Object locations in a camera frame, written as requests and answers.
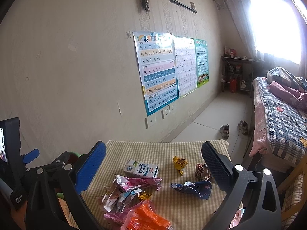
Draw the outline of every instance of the pinyin chart poster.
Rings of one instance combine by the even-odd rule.
[[[133,36],[149,116],[179,98],[173,36],[157,32]]]
[[[204,40],[194,39],[194,44],[198,88],[209,81],[207,42]]]
[[[197,86],[194,39],[174,36],[179,97],[194,91]]]

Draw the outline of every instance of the pink blanket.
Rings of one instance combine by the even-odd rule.
[[[267,149],[267,126],[265,117],[265,108],[261,101],[259,87],[257,80],[253,81],[254,92],[255,92],[255,131],[254,131],[254,143],[249,154],[250,157],[255,155],[257,152],[260,154],[269,153]]]
[[[269,85],[269,88],[276,97],[287,102],[294,108],[307,113],[307,93],[301,93],[293,88],[280,85],[275,81]]]

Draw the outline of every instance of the curtain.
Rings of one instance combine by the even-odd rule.
[[[225,0],[225,3],[242,42],[246,45],[250,57],[254,58],[256,56],[256,46],[249,19],[251,0]]]
[[[300,41],[302,53],[300,56],[299,76],[307,79],[307,25],[303,17],[299,14]]]

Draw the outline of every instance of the green poster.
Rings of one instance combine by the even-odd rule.
[[[207,56],[207,42],[194,39],[196,55],[197,87],[201,87],[209,81],[209,66]]]

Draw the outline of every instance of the small screen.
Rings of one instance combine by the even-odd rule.
[[[237,212],[235,213],[235,215],[234,215],[234,217],[233,217],[233,219],[232,219],[228,229],[233,228],[233,227],[235,227],[235,226],[237,226],[239,224],[244,211],[245,211],[245,208],[237,210]]]
[[[7,163],[7,155],[5,154],[4,148],[4,132],[3,129],[0,128],[0,159]]]

